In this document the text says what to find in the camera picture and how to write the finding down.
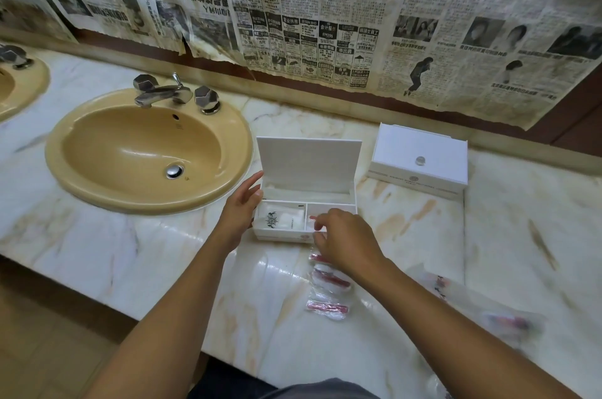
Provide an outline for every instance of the person's left hand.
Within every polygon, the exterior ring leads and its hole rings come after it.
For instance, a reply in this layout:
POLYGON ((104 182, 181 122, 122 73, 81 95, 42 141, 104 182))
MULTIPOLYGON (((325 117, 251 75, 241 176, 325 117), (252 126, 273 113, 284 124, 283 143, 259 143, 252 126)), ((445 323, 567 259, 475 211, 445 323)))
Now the person's left hand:
POLYGON ((238 246, 244 232, 251 227, 253 211, 263 197, 260 185, 251 186, 262 176, 263 171, 251 175, 226 199, 220 219, 211 233, 211 237, 223 244, 226 254, 238 246))

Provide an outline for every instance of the sink drain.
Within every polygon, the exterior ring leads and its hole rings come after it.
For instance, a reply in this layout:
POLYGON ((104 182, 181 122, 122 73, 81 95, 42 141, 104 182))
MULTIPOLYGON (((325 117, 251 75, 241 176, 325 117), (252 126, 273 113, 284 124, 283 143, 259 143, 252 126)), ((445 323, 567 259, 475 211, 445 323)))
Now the sink drain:
POLYGON ((172 164, 165 169, 165 176, 169 180, 173 180, 174 178, 178 178, 180 175, 184 174, 184 166, 179 164, 172 164))

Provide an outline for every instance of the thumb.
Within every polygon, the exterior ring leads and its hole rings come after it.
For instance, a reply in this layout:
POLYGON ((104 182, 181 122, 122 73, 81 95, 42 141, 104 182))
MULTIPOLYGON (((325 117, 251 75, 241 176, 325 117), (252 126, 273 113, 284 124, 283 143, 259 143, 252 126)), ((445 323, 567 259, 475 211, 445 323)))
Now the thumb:
POLYGON ((326 246, 326 237, 323 233, 315 232, 314 233, 314 243, 318 247, 318 250, 323 251, 326 246))
POLYGON ((255 207, 257 207, 257 205, 259 205, 261 202, 262 197, 263 190, 257 190, 249 197, 249 200, 245 203, 245 207, 249 210, 249 212, 253 212, 255 210, 255 207))

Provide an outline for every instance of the person's left arm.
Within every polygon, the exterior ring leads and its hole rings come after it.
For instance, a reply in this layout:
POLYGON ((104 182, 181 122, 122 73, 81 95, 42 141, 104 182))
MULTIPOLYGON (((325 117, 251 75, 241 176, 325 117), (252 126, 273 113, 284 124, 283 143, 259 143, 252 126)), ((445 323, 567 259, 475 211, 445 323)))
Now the person's left arm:
POLYGON ((122 342, 86 399, 184 398, 190 388, 228 254, 261 201, 260 171, 226 200, 220 220, 176 283, 122 342))

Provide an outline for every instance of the forearm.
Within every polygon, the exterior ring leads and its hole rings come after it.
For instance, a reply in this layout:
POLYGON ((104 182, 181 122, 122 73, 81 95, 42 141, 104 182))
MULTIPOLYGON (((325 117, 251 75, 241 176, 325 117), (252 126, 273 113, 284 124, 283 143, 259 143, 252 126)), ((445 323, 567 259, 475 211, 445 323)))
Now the forearm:
POLYGON ((213 234, 176 283, 132 330, 87 399, 184 398, 203 344, 225 261, 213 234))
POLYGON ((578 398, 392 261, 366 270, 357 281, 395 318, 455 399, 578 398))

